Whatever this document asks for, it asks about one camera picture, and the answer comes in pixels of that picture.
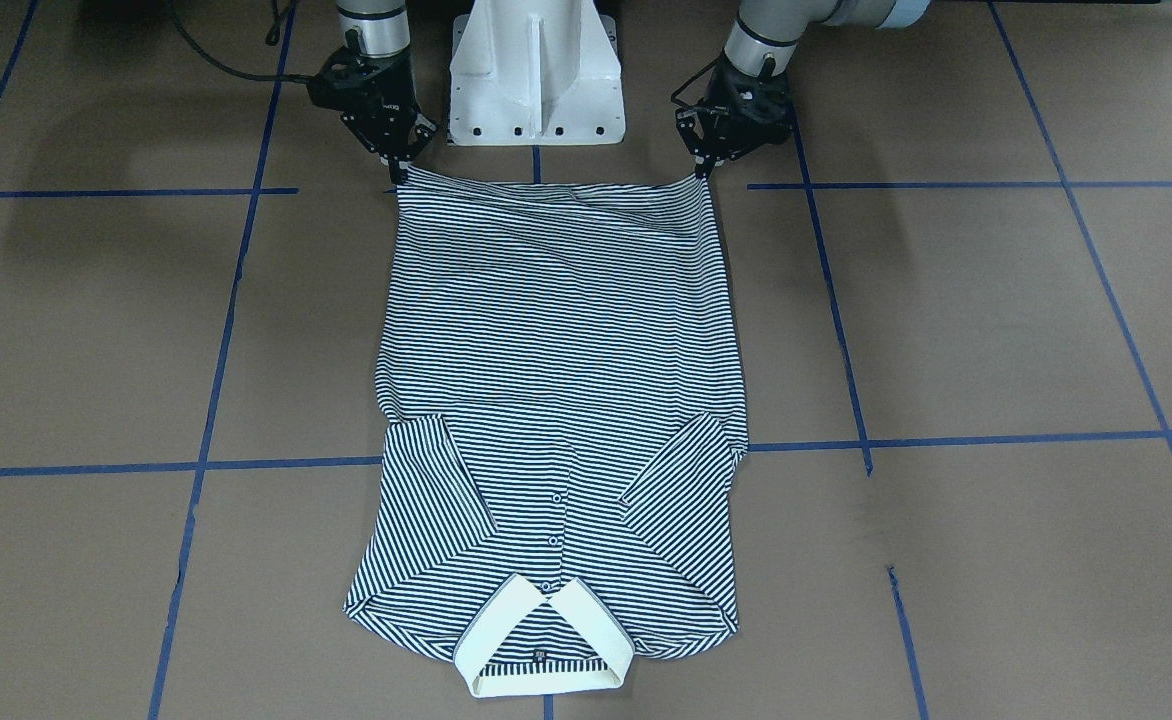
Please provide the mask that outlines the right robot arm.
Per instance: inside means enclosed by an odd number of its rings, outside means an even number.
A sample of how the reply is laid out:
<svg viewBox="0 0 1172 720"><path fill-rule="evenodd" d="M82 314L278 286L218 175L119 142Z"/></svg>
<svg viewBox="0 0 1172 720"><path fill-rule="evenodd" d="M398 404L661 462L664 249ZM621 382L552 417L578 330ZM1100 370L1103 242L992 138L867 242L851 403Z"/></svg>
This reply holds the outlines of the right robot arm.
<svg viewBox="0 0 1172 720"><path fill-rule="evenodd" d="M404 1L338 1L342 46L306 83L316 108L336 111L361 147L404 184L438 125L422 113Z"/></svg>

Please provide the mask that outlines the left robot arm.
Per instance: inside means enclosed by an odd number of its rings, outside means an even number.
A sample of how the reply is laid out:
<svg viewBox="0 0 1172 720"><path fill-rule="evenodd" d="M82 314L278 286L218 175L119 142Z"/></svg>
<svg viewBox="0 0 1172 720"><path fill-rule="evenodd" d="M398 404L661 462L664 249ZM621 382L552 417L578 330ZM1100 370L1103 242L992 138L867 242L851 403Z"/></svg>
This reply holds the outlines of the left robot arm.
<svg viewBox="0 0 1172 720"><path fill-rule="evenodd" d="M901 29L928 1L742 1L718 56L691 74L670 101L694 176L781 145L795 133L788 67L813 26Z"/></svg>

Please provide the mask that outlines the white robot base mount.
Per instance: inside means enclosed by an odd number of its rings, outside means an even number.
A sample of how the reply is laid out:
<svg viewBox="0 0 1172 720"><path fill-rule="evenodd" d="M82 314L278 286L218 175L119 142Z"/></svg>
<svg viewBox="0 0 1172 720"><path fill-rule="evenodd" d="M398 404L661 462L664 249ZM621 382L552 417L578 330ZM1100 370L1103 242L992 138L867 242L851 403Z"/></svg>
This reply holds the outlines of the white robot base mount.
<svg viewBox="0 0 1172 720"><path fill-rule="evenodd" d="M592 1L476 1L454 19L447 129L458 147L621 143L615 20Z"/></svg>

